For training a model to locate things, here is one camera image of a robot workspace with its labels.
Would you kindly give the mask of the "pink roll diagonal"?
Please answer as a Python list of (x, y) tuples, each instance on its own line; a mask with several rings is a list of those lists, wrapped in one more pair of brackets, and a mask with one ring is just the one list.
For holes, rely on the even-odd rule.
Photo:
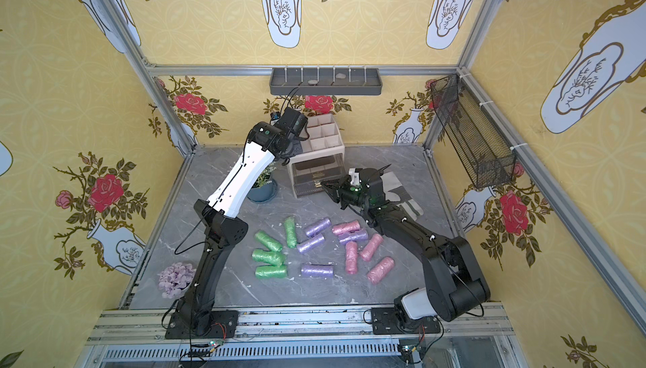
[(380, 234), (375, 233), (359, 252), (361, 259), (365, 262), (370, 262), (383, 241), (383, 237)]

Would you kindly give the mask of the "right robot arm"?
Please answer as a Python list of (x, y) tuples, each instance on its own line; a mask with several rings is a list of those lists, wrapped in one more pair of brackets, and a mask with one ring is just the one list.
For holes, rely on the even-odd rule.
[(468, 241), (436, 234), (386, 198), (381, 169), (352, 169), (339, 179), (321, 182), (342, 209), (351, 208), (377, 231), (406, 248), (421, 263), (425, 286), (397, 298), (404, 323), (424, 317), (450, 322), (481, 307), (491, 290)]

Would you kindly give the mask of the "beige drawer organizer cabinet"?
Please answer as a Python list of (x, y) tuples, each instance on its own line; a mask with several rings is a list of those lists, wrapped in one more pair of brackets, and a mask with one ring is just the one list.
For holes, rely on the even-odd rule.
[(343, 160), (345, 158), (345, 145), (342, 140), (341, 130), (332, 114), (310, 117), (306, 132), (309, 134), (309, 138), (300, 142), (301, 152), (292, 157), (288, 165), (289, 179), (291, 175), (289, 166), (292, 163), (335, 154), (341, 154)]

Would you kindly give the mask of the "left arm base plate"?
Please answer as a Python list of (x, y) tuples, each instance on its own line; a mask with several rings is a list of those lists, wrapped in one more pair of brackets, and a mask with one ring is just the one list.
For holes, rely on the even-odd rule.
[(237, 310), (174, 312), (165, 339), (232, 339), (238, 318)]

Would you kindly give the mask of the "pink roll vertical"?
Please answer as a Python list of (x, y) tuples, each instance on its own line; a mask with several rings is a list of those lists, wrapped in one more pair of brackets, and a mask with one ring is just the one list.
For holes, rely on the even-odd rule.
[(345, 270), (349, 275), (355, 275), (358, 273), (358, 244), (354, 241), (347, 242), (345, 250)]

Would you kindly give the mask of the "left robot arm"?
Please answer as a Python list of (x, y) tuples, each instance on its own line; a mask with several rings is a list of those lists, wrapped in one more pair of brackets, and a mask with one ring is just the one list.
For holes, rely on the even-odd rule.
[(225, 262), (248, 232), (238, 217), (242, 203), (262, 172), (276, 159), (288, 160), (308, 119), (288, 108), (272, 123), (259, 122), (247, 134), (242, 154), (219, 188), (193, 209), (205, 226), (204, 250), (192, 283), (175, 304), (167, 339), (205, 338), (216, 323), (215, 289)]

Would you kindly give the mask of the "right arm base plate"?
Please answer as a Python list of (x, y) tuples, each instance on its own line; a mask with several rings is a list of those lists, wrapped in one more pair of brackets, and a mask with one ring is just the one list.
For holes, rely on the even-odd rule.
[(435, 317), (412, 319), (399, 306), (370, 309), (373, 334), (440, 334), (442, 329)]

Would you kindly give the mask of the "transparent top drawer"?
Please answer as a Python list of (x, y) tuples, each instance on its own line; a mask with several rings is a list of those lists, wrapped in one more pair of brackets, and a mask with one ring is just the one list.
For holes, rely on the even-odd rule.
[(292, 163), (289, 172), (297, 198), (322, 192), (323, 181), (340, 179), (347, 173), (341, 154)]

